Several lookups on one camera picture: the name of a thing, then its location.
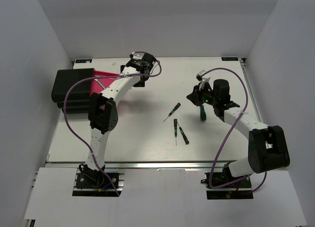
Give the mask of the silver combination wrench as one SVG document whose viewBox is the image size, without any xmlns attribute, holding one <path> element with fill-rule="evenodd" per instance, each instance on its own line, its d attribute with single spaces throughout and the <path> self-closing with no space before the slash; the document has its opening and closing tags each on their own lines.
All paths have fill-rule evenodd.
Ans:
<svg viewBox="0 0 315 227">
<path fill-rule="evenodd" d="M 106 84 L 104 83 L 104 80 L 105 80 L 105 79 L 103 79 L 101 75 L 94 75 L 93 77 L 94 77 L 94 81 L 95 81 L 98 85 L 100 85 L 103 89 L 106 89 L 106 88 L 107 88 Z"/>
</svg>

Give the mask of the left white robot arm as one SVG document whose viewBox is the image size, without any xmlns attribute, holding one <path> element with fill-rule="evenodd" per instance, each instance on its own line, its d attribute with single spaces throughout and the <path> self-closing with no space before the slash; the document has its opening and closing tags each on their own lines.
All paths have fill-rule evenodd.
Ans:
<svg viewBox="0 0 315 227">
<path fill-rule="evenodd" d="M 103 186 L 108 180 L 102 173 L 105 166 L 104 155 L 110 132 L 118 123 L 118 103 L 135 84 L 148 80 L 157 62 L 157 59 L 149 53 L 132 53 L 126 65 L 121 66 L 123 71 L 120 77 L 105 90 L 91 95 L 88 113 L 91 150 L 85 163 L 79 166 L 79 170 L 93 187 Z"/>
</svg>

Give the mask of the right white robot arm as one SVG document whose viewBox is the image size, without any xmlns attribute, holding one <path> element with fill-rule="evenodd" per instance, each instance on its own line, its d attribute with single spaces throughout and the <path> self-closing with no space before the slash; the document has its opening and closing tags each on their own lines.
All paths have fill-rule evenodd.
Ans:
<svg viewBox="0 0 315 227">
<path fill-rule="evenodd" d="M 237 103 L 230 99 L 229 82 L 217 79 L 213 86 L 208 82 L 194 86 L 187 99 L 195 106 L 211 105 L 214 114 L 231 125 L 248 139 L 248 155 L 224 165 L 220 178 L 209 174 L 209 187 L 220 189 L 234 187 L 254 173 L 288 167 L 290 156 L 284 130 L 280 126 L 269 126 L 246 114 Z"/>
</svg>

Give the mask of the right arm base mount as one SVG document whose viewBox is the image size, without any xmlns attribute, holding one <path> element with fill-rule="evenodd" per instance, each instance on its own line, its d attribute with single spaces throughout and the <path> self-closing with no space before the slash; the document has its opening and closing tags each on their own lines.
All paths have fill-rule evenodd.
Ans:
<svg viewBox="0 0 315 227">
<path fill-rule="evenodd" d="M 206 186 L 208 200 L 241 200 L 253 199 L 252 184 L 250 178 L 237 181 L 240 177 L 232 177 L 229 169 L 224 167 L 220 172 L 214 172 L 212 176 L 212 186 L 222 186 L 212 188 L 210 186 L 210 173 L 205 173 L 205 178 L 200 181 Z"/>
</svg>

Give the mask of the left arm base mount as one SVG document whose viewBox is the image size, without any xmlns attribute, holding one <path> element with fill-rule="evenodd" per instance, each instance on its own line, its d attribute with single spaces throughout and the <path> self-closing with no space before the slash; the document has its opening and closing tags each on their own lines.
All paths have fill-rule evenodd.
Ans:
<svg viewBox="0 0 315 227">
<path fill-rule="evenodd" d="M 106 176 L 99 170 L 80 164 L 75 176 L 72 196 L 118 197 L 124 186 L 124 174 L 109 172 Z"/>
</svg>

